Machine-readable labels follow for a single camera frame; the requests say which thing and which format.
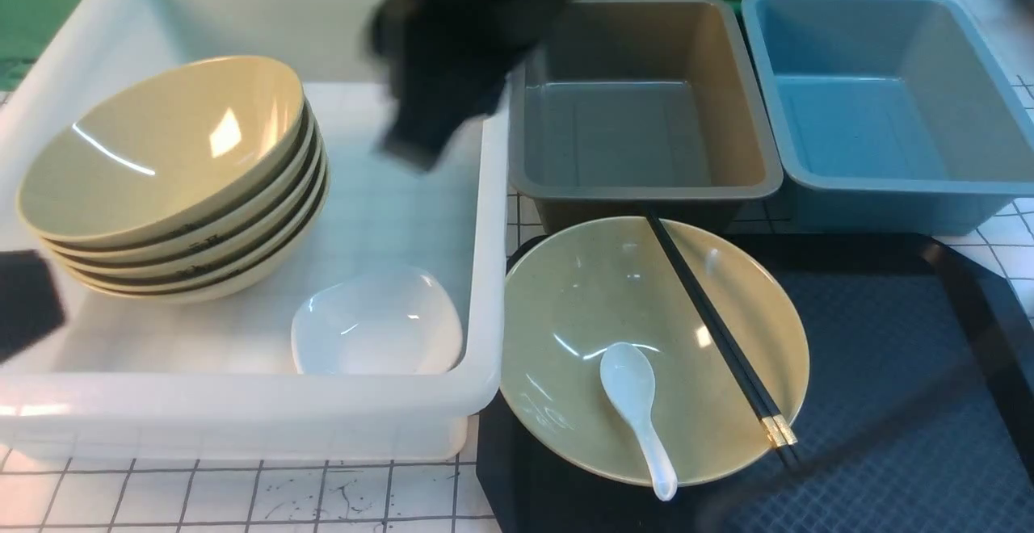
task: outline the bowl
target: bowl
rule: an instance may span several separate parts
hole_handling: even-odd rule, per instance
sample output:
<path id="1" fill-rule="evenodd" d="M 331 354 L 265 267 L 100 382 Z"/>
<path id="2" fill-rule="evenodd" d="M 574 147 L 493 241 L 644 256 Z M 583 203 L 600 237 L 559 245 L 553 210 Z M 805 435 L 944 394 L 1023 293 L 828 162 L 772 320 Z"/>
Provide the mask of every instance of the bowl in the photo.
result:
<path id="1" fill-rule="evenodd" d="M 22 181 L 19 214 L 40 238 L 89 249 L 194 230 L 277 172 L 303 103 L 298 75 L 271 58 L 168 70 L 51 140 Z"/>
<path id="2" fill-rule="evenodd" d="M 261 184 L 258 190 L 239 206 L 226 208 L 222 216 L 197 227 L 196 230 L 150 244 L 103 250 L 77 248 L 49 242 L 47 239 L 42 239 L 42 242 L 55 253 L 72 260 L 82 270 L 97 274 L 108 274 L 108 268 L 119 265 L 143 266 L 204 250 L 235 236 L 261 216 L 268 214 L 283 199 L 288 188 L 295 186 L 297 178 L 305 171 L 311 160 L 310 144 L 318 136 L 321 136 L 320 124 L 306 103 L 301 130 L 292 145 L 291 159 L 283 171 L 269 176 L 270 181 Z"/>
<path id="3" fill-rule="evenodd" d="M 790 298 L 732 243 L 665 224 L 792 422 L 804 401 L 810 360 Z M 536 438 L 574 465 L 650 485 L 635 437 L 600 381 L 600 357 L 618 342 L 638 347 L 653 367 L 652 419 L 679 485 L 730 475 L 769 450 L 645 218 L 588 221 L 546 239 L 514 265 L 505 300 L 503 396 Z"/>
<path id="4" fill-rule="evenodd" d="M 136 295 L 178 293 L 217 283 L 258 264 L 270 253 L 273 253 L 283 244 L 284 241 L 292 238 L 295 231 L 306 219 L 309 219 L 309 210 L 322 204 L 324 184 L 328 181 L 327 154 L 325 151 L 321 151 L 320 168 L 316 170 L 315 179 L 308 184 L 302 200 L 287 213 L 286 218 L 274 228 L 274 234 L 264 241 L 262 245 L 258 245 L 248 254 L 218 268 L 201 273 L 177 274 L 165 278 L 147 280 L 119 279 L 110 276 L 93 275 L 74 268 L 69 268 L 68 272 L 74 278 L 90 284 L 92 288 L 133 293 Z"/>
<path id="5" fill-rule="evenodd" d="M 174 293 L 132 293 L 113 291 L 111 289 L 97 287 L 86 279 L 80 279 L 80 282 L 94 291 L 111 295 L 113 297 L 149 300 L 166 304 L 200 303 L 233 295 L 234 293 L 238 293 L 248 287 L 262 283 L 264 278 L 273 274 L 277 268 L 280 268 L 280 266 L 292 257 L 292 254 L 295 253 L 298 245 L 301 244 L 302 240 L 306 238 L 315 226 L 315 218 L 320 215 L 323 206 L 327 202 L 328 189 L 329 181 L 324 181 L 323 189 L 315 205 L 309 209 L 309 212 L 302 220 L 300 228 L 291 233 L 280 246 L 274 248 L 252 266 L 234 270 L 224 277 L 215 282 Z"/>
<path id="6" fill-rule="evenodd" d="M 444 374 L 459 359 L 463 327 L 427 271 L 375 267 L 306 300 L 291 325 L 302 374 Z"/>
<path id="7" fill-rule="evenodd" d="M 186 277 L 209 272 L 262 245 L 277 232 L 276 228 L 282 225 L 291 212 L 297 211 L 308 186 L 313 183 L 313 179 L 316 177 L 316 172 L 321 167 L 323 147 L 322 138 L 316 136 L 316 141 L 311 146 L 304 148 L 307 157 L 304 166 L 305 172 L 296 176 L 290 187 L 284 188 L 280 198 L 275 200 L 276 204 L 264 215 L 253 216 L 251 224 L 245 225 L 246 228 L 243 231 L 237 232 L 229 238 L 215 240 L 214 244 L 208 247 L 200 247 L 195 253 L 174 260 L 158 260 L 136 265 L 89 264 L 78 259 L 63 257 L 59 251 L 56 251 L 57 259 L 71 268 L 88 272 L 91 275 L 133 282 L 133 284 L 173 275 Z"/>

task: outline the bowl rim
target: bowl rim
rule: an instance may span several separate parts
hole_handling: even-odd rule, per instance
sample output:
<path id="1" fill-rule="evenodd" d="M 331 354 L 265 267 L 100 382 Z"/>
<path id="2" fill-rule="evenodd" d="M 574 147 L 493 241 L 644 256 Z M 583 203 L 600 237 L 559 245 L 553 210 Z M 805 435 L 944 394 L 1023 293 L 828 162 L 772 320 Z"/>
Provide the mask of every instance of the bowl rim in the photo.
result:
<path id="1" fill-rule="evenodd" d="M 125 282 L 108 283 L 107 280 L 98 280 L 96 276 L 91 276 L 89 273 L 85 273 L 74 268 L 68 268 L 67 271 L 74 276 L 74 278 L 81 282 L 89 282 L 94 288 L 150 296 L 180 293 L 191 290 L 195 287 L 208 287 L 223 278 L 233 278 L 241 272 L 247 271 L 251 267 L 264 262 L 266 258 L 269 257 L 270 253 L 275 251 L 273 248 L 277 248 L 285 240 L 290 240 L 298 228 L 304 224 L 305 220 L 309 219 L 311 210 L 322 204 L 321 200 L 325 194 L 325 184 L 328 184 L 330 181 L 328 168 L 329 164 L 326 151 L 321 149 L 321 161 L 317 173 L 312 177 L 312 180 L 306 186 L 307 190 L 309 190 L 307 195 L 302 200 L 297 202 L 295 208 L 298 211 L 294 214 L 285 216 L 287 221 L 282 224 L 279 228 L 271 229 L 270 237 L 263 241 L 263 243 L 257 247 L 243 257 L 239 257 L 236 261 L 222 265 L 217 269 L 202 272 L 196 276 L 181 278 L 179 280 L 163 282 L 158 284 L 150 283 L 147 285 L 130 285 Z"/>
<path id="2" fill-rule="evenodd" d="M 258 201 L 270 188 L 277 186 L 277 183 L 281 179 L 285 179 L 285 176 L 287 176 L 287 174 L 292 172 L 293 168 L 296 169 L 297 172 L 304 171 L 305 168 L 304 161 L 308 157 L 307 147 L 310 146 L 311 143 L 313 143 L 314 137 L 320 132 L 320 125 L 316 123 L 316 119 L 312 115 L 311 108 L 307 101 L 305 103 L 305 110 L 306 111 L 303 113 L 303 125 L 302 127 L 299 127 L 298 134 L 295 137 L 295 140 L 293 140 L 291 146 L 291 152 L 288 153 L 288 157 L 291 157 L 291 159 L 287 161 L 287 165 L 283 167 L 281 171 L 278 172 L 277 175 L 273 177 L 271 181 L 264 182 L 261 188 L 256 188 L 253 196 L 248 196 L 245 199 L 238 200 L 237 201 L 238 204 L 233 205 L 233 207 L 226 206 L 225 208 L 223 208 L 223 210 L 229 208 L 229 211 L 223 211 L 222 213 L 215 216 L 214 219 L 206 221 L 205 224 L 202 224 L 200 227 L 189 232 L 184 232 L 182 234 L 174 234 L 173 236 L 165 236 L 155 241 L 144 242 L 141 244 L 132 244 L 127 246 L 115 246 L 111 248 L 81 248 L 74 245 L 66 245 L 65 243 L 62 243 L 60 241 L 51 240 L 50 238 L 44 238 L 44 237 L 41 237 L 41 242 L 43 242 L 44 245 L 49 246 L 51 249 L 62 255 L 63 257 L 73 259 L 77 262 L 82 261 L 87 263 L 95 263 L 94 266 L 97 267 L 115 268 L 115 267 L 142 266 L 145 263 L 151 263 L 158 260 L 168 260 L 168 259 L 175 260 L 177 258 L 182 258 L 189 255 L 190 253 L 185 250 L 181 250 L 179 253 L 165 256 L 161 256 L 159 255 L 159 253 L 162 253 L 161 249 L 163 246 L 185 242 L 187 239 L 195 237 L 200 233 L 203 233 L 208 229 L 217 227 L 217 225 L 220 221 L 226 218 L 234 216 L 250 217 L 261 213 L 265 213 L 268 210 L 271 210 L 272 209 L 271 207 L 261 206 L 257 204 L 255 204 L 252 207 L 249 206 L 253 202 Z M 305 117 L 308 117 L 309 120 L 309 123 L 307 124 L 305 123 Z M 239 226 L 244 225 L 247 221 L 248 221 L 247 218 L 245 218 L 240 221 Z M 112 259 L 125 257 L 126 255 L 135 255 L 135 254 L 157 255 L 160 258 L 148 259 L 146 261 L 130 261 L 130 262 L 117 262 L 117 263 L 105 262 Z"/>
<path id="3" fill-rule="evenodd" d="M 58 255 L 58 260 L 74 267 L 80 271 L 98 276 L 112 276 L 124 279 L 145 280 L 148 278 L 160 278 L 162 275 L 148 275 L 148 272 L 153 271 L 156 267 L 168 267 L 168 265 L 173 263 L 180 263 L 183 268 L 186 268 L 190 266 L 189 263 L 197 261 L 197 257 L 206 254 L 208 254 L 207 256 L 209 258 L 214 258 L 214 262 L 218 262 L 219 260 L 225 258 L 227 254 L 226 250 L 229 247 L 225 246 L 226 243 L 233 241 L 241 242 L 245 240 L 244 237 L 248 236 L 250 236 L 251 239 L 261 237 L 262 234 L 270 231 L 271 227 L 268 220 L 272 219 L 271 216 L 277 214 L 278 211 L 283 214 L 283 212 L 287 212 L 292 207 L 297 205 L 299 202 L 299 196 L 305 194 L 303 186 L 310 183 L 316 175 L 315 173 L 320 171 L 321 143 L 322 139 L 318 134 L 309 134 L 307 136 L 306 143 L 302 144 L 302 147 L 299 149 L 299 153 L 295 156 L 297 160 L 299 160 L 299 167 L 296 169 L 291 181 L 287 182 L 287 186 L 283 188 L 283 191 L 272 200 L 267 201 L 266 205 L 256 207 L 255 212 L 246 214 L 245 218 L 238 225 L 238 229 L 236 231 L 230 232 L 229 235 L 222 235 L 221 238 L 215 241 L 215 243 L 197 244 L 195 247 L 189 247 L 186 251 L 177 253 L 163 258 L 119 264 L 103 264 L 90 260 L 81 260 L 79 257 L 65 255 L 61 251 L 61 248 L 51 246 L 51 249 Z M 280 176 L 277 176 L 277 179 L 274 181 L 285 176 L 287 176 L 286 171 Z"/>
<path id="4" fill-rule="evenodd" d="M 327 203 L 327 199 L 330 198 L 330 180 L 326 179 L 324 181 L 323 189 L 321 190 L 320 199 L 316 201 L 313 209 L 309 210 L 306 214 L 305 219 L 298 229 L 291 233 L 291 236 L 283 241 L 283 243 L 277 246 L 275 249 L 270 251 L 266 257 L 263 257 L 254 264 L 240 269 L 239 272 L 235 272 L 225 276 L 225 278 L 220 278 L 214 283 L 201 285 L 193 287 L 191 289 L 184 289 L 182 291 L 176 291 L 171 293 L 131 293 L 123 291 L 113 291 L 111 289 L 104 289 L 98 287 L 87 280 L 79 279 L 82 286 L 89 290 L 102 293 L 104 295 L 110 295 L 112 297 L 119 297 L 123 299 L 135 299 L 135 300 L 152 300 L 154 302 L 163 302 L 166 304 L 188 304 L 201 301 L 215 300 L 227 295 L 232 295 L 239 291 L 243 291 L 252 285 L 257 285 L 262 283 L 263 278 L 266 278 L 268 274 L 258 277 L 257 279 L 244 285 L 243 287 L 236 288 L 239 280 L 247 275 L 248 272 L 254 271 L 256 268 L 262 268 L 264 264 L 269 264 L 271 261 L 277 261 L 279 257 L 283 256 L 283 260 L 287 260 L 287 254 L 292 253 L 294 247 L 301 242 L 304 237 L 309 233 L 309 231 L 315 226 L 315 221 L 323 210 L 323 207 Z"/>
<path id="5" fill-rule="evenodd" d="M 152 77 L 148 77 L 148 78 L 146 78 L 144 80 L 141 80 L 141 81 L 139 81 L 136 83 L 133 83 L 129 87 L 126 87 L 126 88 L 120 90 L 119 92 L 117 92 L 117 94 L 111 95 L 111 96 L 109 96 L 109 97 L 100 100 L 99 102 L 97 102 L 93 107 L 91 107 L 89 111 L 87 111 L 86 113 L 84 113 L 83 115 L 81 115 L 81 117 L 79 117 L 78 119 L 75 119 L 70 124 L 66 125 L 66 127 L 62 127 L 61 130 L 59 130 L 57 134 L 55 134 L 55 136 L 52 139 L 50 139 L 48 141 L 48 143 L 44 144 L 44 146 L 39 150 L 39 152 L 36 154 L 36 157 L 32 160 L 32 162 L 29 164 L 29 169 L 26 170 L 25 175 L 22 177 L 22 180 L 19 183 L 18 193 L 16 195 L 14 207 L 17 209 L 19 219 L 22 220 L 22 224 L 24 224 L 30 231 L 32 231 L 36 236 L 38 236 L 40 238 L 45 238 L 49 241 L 60 242 L 60 243 L 63 243 L 63 244 L 70 244 L 70 245 L 75 245 L 75 244 L 82 244 L 82 245 L 100 244 L 100 245 L 103 245 L 103 241 L 107 240 L 107 239 L 110 239 L 110 238 L 116 238 L 116 239 L 118 239 L 118 238 L 131 237 L 131 236 L 133 236 L 133 235 L 135 235 L 135 234 L 138 234 L 140 232 L 146 232 L 146 231 L 152 230 L 152 229 L 159 229 L 161 227 L 161 225 L 165 225 L 165 227 L 169 230 L 169 232 L 175 232 L 178 229 L 184 228 L 185 226 L 189 226 L 190 225 L 190 220 L 188 219 L 188 217 L 191 216 L 191 212 L 196 211 L 196 209 L 200 206 L 204 206 L 206 202 L 211 201 L 213 199 L 221 198 L 222 196 L 225 195 L 226 190 L 229 190 L 235 184 L 240 183 L 241 180 L 247 179 L 248 176 L 251 176 L 253 178 L 256 175 L 256 173 L 264 173 L 264 172 L 272 170 L 273 168 L 270 167 L 270 166 L 274 167 L 275 166 L 274 161 L 275 160 L 279 160 L 279 158 L 282 156 L 282 154 L 280 154 L 280 155 L 266 155 L 266 157 L 263 157 L 263 158 L 258 159 L 254 165 L 252 165 L 251 167 L 249 167 L 237 179 L 221 184 L 221 186 L 219 186 L 217 190 L 213 191 L 207 198 L 199 201 L 195 204 L 192 204 L 192 205 L 180 208 L 177 212 L 171 213 L 171 214 L 165 215 L 165 216 L 163 216 L 163 217 L 161 217 L 159 219 L 155 219 L 155 220 L 149 221 L 147 224 L 138 224 L 138 225 L 134 225 L 133 227 L 123 228 L 123 229 L 120 229 L 120 230 L 115 230 L 115 231 L 110 231 L 110 232 L 104 232 L 102 234 L 82 235 L 82 234 L 56 234 L 56 233 L 52 233 L 52 232 L 47 232 L 43 229 L 38 228 L 35 225 L 33 225 L 32 221 L 29 219 L 29 217 L 26 215 L 25 208 L 24 208 L 24 205 L 23 205 L 23 198 L 24 198 L 24 194 L 25 194 L 25 186 L 26 186 L 26 184 L 28 182 L 28 179 L 29 179 L 30 175 L 32 175 L 32 170 L 35 167 L 36 161 L 38 160 L 38 158 L 40 157 L 40 155 L 42 155 L 42 153 L 44 153 L 44 151 L 47 151 L 48 148 L 50 148 L 55 143 L 55 140 L 57 140 L 57 139 L 59 139 L 59 137 L 65 135 L 65 132 L 68 131 L 68 130 L 70 130 L 73 127 L 73 125 L 78 124 L 82 120 L 85 120 L 86 118 L 88 118 L 91 115 L 93 115 L 94 113 L 96 113 L 96 111 L 99 110 L 100 108 L 102 108 L 104 106 L 109 106 L 110 103 L 112 103 L 112 102 L 114 102 L 116 100 L 124 99 L 124 98 L 126 98 L 126 96 L 128 94 L 131 94 L 131 92 L 133 92 L 133 91 L 138 91 L 138 90 L 140 90 L 141 88 L 143 88 L 145 86 L 158 83 L 161 80 L 165 80 L 165 79 L 168 79 L 170 77 L 173 77 L 175 75 L 182 73 L 182 71 L 184 71 L 186 69 L 191 69 L 191 68 L 196 68 L 196 67 L 201 67 L 201 66 L 212 65 L 214 63 L 223 62 L 223 61 L 254 61 L 254 62 L 263 63 L 262 66 L 264 66 L 264 67 L 276 67 L 276 68 L 280 68 L 281 70 L 284 70 L 286 72 L 290 72 L 290 75 L 294 79 L 294 84 L 297 85 L 296 88 L 297 88 L 297 91 L 298 91 L 298 108 L 296 109 L 295 113 L 293 113 L 292 122 L 287 125 L 286 129 L 283 132 L 281 132 L 281 135 L 279 136 L 279 139 L 276 142 L 276 145 L 274 145 L 272 148 L 270 148 L 270 151 L 276 151 L 276 150 L 284 149 L 282 147 L 284 143 L 294 143 L 294 140 L 295 140 L 296 136 L 299 132 L 301 120 L 302 120 L 302 117 L 303 117 L 302 113 L 304 111 L 304 102 L 305 102 L 305 92 L 304 92 L 304 87 L 302 86 L 302 80 L 301 80 L 301 78 L 299 78 L 298 72 L 296 72 L 296 70 L 294 68 L 292 68 L 290 65 L 287 65 L 284 62 L 277 61 L 277 59 L 274 59 L 274 58 L 268 57 L 268 56 L 262 56 L 262 55 L 225 55 L 225 56 L 217 56 L 217 57 L 202 59 L 202 61 L 188 62 L 186 64 L 182 64 L 180 66 L 176 66 L 174 68 L 170 68 L 168 70 L 163 70 L 162 72 L 159 72 L 159 73 L 154 75 Z M 145 239 L 145 240 L 143 240 L 141 242 L 151 242 L 151 241 L 152 241 L 152 239 L 148 238 L 148 239 Z"/>

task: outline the blue plastic bin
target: blue plastic bin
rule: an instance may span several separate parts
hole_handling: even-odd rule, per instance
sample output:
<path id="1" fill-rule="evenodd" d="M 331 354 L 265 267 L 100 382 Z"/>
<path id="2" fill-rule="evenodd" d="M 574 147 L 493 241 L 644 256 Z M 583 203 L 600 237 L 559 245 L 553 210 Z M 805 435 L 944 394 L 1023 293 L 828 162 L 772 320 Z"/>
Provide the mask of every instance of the blue plastic bin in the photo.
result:
<path id="1" fill-rule="evenodd" d="M 965 234 L 1034 196 L 1034 125 L 948 0 L 743 0 L 802 228 Z"/>

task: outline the stacked bowls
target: stacked bowls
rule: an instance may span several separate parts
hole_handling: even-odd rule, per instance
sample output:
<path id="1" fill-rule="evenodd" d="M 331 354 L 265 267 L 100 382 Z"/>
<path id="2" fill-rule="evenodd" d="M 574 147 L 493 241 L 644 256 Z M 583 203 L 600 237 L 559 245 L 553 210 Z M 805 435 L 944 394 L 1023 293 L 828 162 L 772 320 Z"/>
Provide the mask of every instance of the stacked bowls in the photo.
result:
<path id="1" fill-rule="evenodd" d="M 85 286 L 185 303 L 273 272 L 328 186 L 298 75 L 222 57 L 148 79 L 65 128 L 29 168 L 18 210 Z"/>

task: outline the gray plastic bin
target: gray plastic bin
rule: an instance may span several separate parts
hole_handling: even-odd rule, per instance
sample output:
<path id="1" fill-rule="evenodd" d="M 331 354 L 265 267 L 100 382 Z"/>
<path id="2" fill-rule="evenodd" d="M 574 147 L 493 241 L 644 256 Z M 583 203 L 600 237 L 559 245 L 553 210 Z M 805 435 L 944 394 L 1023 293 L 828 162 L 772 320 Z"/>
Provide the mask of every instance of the gray plastic bin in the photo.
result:
<path id="1" fill-rule="evenodd" d="M 641 203 L 722 229 L 783 180 L 721 0 L 577 0 L 512 87 L 510 179 L 549 232 Z"/>
<path id="2" fill-rule="evenodd" d="M 965 234 L 1034 196 L 1034 127 L 948 0 L 743 0 L 809 230 Z"/>

